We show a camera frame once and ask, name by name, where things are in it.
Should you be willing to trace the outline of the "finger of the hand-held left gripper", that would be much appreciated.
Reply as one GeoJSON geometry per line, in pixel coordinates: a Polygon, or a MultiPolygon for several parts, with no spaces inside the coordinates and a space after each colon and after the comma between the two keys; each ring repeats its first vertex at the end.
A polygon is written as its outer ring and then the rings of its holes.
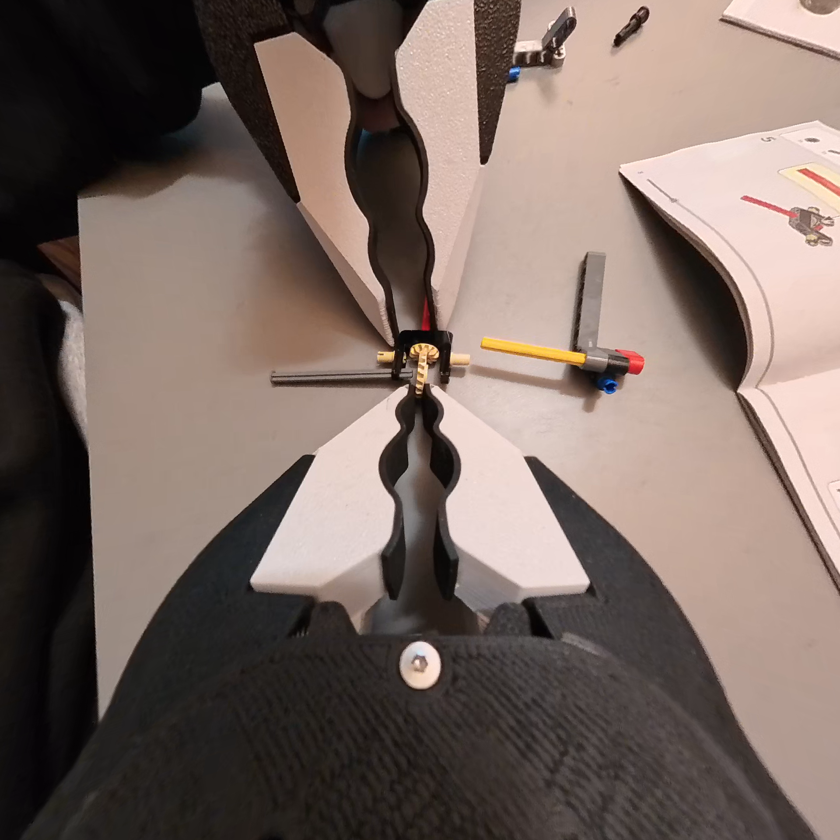
{"type": "Polygon", "coordinates": [[[298,209],[366,318],[392,345],[385,289],[369,256],[370,225],[348,178],[352,111],[345,75],[297,33],[262,40],[255,53],[297,186],[298,209]]]}
{"type": "Polygon", "coordinates": [[[398,99],[422,148],[436,328],[452,318],[473,234],[480,162],[474,4],[427,2],[395,51],[398,99]]]}

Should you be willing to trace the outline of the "yellow axle with grey beam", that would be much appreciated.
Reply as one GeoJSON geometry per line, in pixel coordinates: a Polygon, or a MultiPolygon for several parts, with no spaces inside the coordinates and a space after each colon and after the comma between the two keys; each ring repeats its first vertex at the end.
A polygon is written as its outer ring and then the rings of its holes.
{"type": "Polygon", "coordinates": [[[640,375],[645,359],[640,353],[607,349],[599,344],[606,255],[586,254],[581,268],[574,308],[573,348],[562,350],[506,339],[483,338],[480,348],[538,361],[551,361],[587,374],[594,388],[615,394],[628,375],[640,375]]]}

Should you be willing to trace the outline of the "light grey cloth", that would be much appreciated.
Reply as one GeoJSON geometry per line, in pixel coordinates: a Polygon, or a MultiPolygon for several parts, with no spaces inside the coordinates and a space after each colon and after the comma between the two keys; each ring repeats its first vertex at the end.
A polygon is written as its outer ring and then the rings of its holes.
{"type": "Polygon", "coordinates": [[[81,311],[70,301],[58,300],[64,317],[59,349],[59,388],[70,417],[85,448],[88,448],[85,335],[81,311]]]}

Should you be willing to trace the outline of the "grey lego beam with blue pin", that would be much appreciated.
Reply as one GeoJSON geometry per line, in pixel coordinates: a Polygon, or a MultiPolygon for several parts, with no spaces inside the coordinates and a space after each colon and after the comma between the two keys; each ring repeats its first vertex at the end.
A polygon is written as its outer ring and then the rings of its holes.
{"type": "Polygon", "coordinates": [[[566,58],[566,42],[578,23],[573,6],[567,6],[552,21],[541,39],[521,40],[516,43],[508,73],[507,83],[519,80],[522,70],[547,67],[558,70],[563,67],[566,58]]]}

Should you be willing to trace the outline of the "black lego frame with gear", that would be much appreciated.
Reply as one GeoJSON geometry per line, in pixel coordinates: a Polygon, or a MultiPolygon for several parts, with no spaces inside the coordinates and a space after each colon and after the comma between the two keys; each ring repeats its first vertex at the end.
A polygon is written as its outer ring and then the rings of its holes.
{"type": "Polygon", "coordinates": [[[439,379],[446,385],[454,367],[466,368],[471,362],[469,354],[452,351],[451,332],[433,329],[430,312],[425,300],[421,328],[399,332],[394,348],[376,355],[378,365],[387,366],[393,380],[401,380],[405,372],[409,374],[416,398],[424,396],[431,368],[437,366],[439,379]]]}

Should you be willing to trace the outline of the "dark grey lego axle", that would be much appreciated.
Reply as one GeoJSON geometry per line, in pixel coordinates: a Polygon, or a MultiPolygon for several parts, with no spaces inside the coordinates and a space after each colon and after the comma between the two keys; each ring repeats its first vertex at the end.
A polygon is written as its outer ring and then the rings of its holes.
{"type": "Polygon", "coordinates": [[[370,384],[374,382],[399,382],[387,370],[357,370],[357,371],[304,371],[279,372],[273,371],[269,375],[269,382],[273,386],[298,385],[352,385],[370,384]]]}

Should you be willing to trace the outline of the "black lego pin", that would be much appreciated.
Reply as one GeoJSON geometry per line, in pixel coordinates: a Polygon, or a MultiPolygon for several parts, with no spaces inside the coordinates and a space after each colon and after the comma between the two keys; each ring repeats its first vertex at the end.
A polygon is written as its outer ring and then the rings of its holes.
{"type": "Polygon", "coordinates": [[[612,47],[618,49],[646,24],[650,17],[650,10],[647,6],[639,7],[628,19],[627,23],[616,33],[613,38],[612,47]]]}

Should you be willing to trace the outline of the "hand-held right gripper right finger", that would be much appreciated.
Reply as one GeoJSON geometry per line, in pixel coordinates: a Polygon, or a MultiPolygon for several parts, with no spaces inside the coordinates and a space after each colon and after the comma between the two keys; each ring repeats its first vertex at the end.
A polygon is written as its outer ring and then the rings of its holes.
{"type": "Polygon", "coordinates": [[[422,408],[443,489],[433,548],[441,596],[490,616],[506,603],[585,593],[590,578],[522,451],[439,386],[426,386],[422,408]]]}

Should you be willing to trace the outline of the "person's dark clothing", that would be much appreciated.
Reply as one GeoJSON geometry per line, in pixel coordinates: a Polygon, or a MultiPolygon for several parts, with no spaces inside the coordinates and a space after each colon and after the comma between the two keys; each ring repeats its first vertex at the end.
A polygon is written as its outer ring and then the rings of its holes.
{"type": "Polygon", "coordinates": [[[19,838],[97,725],[88,449],[60,392],[79,288],[43,244],[77,196],[154,156],[214,81],[193,2],[2,2],[2,838],[19,838]]]}

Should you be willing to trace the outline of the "open instruction booklet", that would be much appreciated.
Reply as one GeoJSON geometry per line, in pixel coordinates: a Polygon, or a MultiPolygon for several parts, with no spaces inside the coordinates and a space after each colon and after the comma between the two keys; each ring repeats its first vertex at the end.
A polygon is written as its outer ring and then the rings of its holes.
{"type": "Polygon", "coordinates": [[[839,132],[813,121],[623,164],[727,282],[737,395],[838,583],[839,132]]]}

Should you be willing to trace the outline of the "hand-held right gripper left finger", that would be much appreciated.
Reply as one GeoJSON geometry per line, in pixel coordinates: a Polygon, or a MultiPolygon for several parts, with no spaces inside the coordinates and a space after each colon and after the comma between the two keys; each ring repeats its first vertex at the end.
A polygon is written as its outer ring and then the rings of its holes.
{"type": "Polygon", "coordinates": [[[413,387],[399,387],[317,450],[250,578],[255,591],[337,602],[356,624],[398,598],[406,539],[396,485],[416,409],[413,387]]]}

